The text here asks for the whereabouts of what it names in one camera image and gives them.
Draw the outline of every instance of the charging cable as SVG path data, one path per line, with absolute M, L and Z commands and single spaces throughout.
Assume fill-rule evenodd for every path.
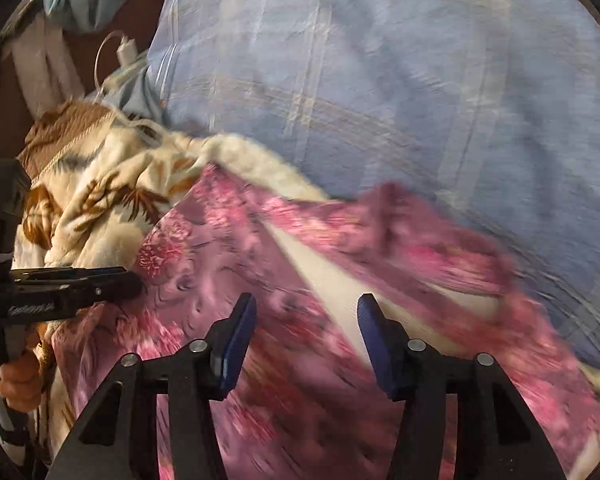
M 112 30 L 109 34 L 107 34 L 102 40 L 100 47 L 98 49 L 98 53 L 96 54 L 96 61 L 93 65 L 93 83 L 96 87 L 96 92 L 100 94 L 101 87 L 100 82 L 98 81 L 98 62 L 100 61 L 100 53 L 102 52 L 102 47 L 107 41 L 114 37 L 120 38 L 120 46 L 116 50 L 116 54 L 118 55 L 118 62 L 122 68 L 125 68 L 131 65 L 138 58 L 138 48 L 136 47 L 136 40 L 129 39 L 124 32 L 121 30 Z

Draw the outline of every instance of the beige fleece blanket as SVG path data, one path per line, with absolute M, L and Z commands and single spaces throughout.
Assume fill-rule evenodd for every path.
M 34 179 L 16 237 L 15 267 L 131 266 L 144 236 L 184 196 L 208 162 L 288 198 L 328 198 L 252 141 L 236 135 L 195 139 L 111 112 L 65 144 Z M 369 292 L 368 288 L 289 235 L 272 234 L 354 347 L 364 354 L 357 323 L 350 315 L 355 301 L 349 297 Z M 485 312 L 485 316 L 496 305 L 484 297 L 442 292 L 459 308 Z M 401 316 L 404 310 L 399 306 L 384 302 L 382 307 L 412 335 L 440 351 L 456 353 L 449 342 L 418 320 Z M 45 399 L 37 417 L 38 441 L 54 456 L 74 423 L 57 372 Z M 584 478 L 599 459 L 600 433 L 592 435 L 570 478 Z

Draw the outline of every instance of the brown fabric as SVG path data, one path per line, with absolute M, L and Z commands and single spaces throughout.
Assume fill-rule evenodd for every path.
M 29 130 L 18 160 L 36 178 L 56 153 L 107 113 L 104 106 L 85 101 L 68 101 L 45 112 Z

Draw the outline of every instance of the white cable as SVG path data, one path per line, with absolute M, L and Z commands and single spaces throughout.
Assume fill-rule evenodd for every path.
M 107 41 L 109 41 L 114 36 L 120 37 L 120 45 L 129 41 L 126 34 L 121 30 L 112 30 L 109 34 L 105 36 L 104 40 L 102 40 L 102 43 L 98 48 L 98 53 L 96 54 L 96 62 L 93 65 L 93 83 L 95 84 L 96 92 L 98 94 L 100 94 L 100 82 L 98 81 L 98 62 L 100 60 L 100 53 L 102 52 L 102 47 L 104 46 L 104 44 L 107 43 Z

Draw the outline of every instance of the floral fabric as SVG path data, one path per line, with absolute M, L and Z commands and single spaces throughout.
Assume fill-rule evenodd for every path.
M 173 353 L 205 335 L 241 292 L 258 323 L 237 388 L 212 412 L 231 479 L 383 479 L 402 406 L 378 389 L 262 221 L 293 234 L 466 349 L 491 353 L 519 388 L 569 471 L 600 425 L 600 404 L 542 308 L 516 286 L 512 261 L 391 184 L 357 202 L 293 202 L 207 165 L 145 239 L 145 290 L 65 323 L 53 344 L 76 413 L 117 359 Z M 499 297 L 495 323 L 429 285 Z M 172 476 L 166 404 L 158 402 L 161 478 Z M 448 410 L 449 422 L 454 417 Z M 445 441 L 440 476 L 453 476 Z

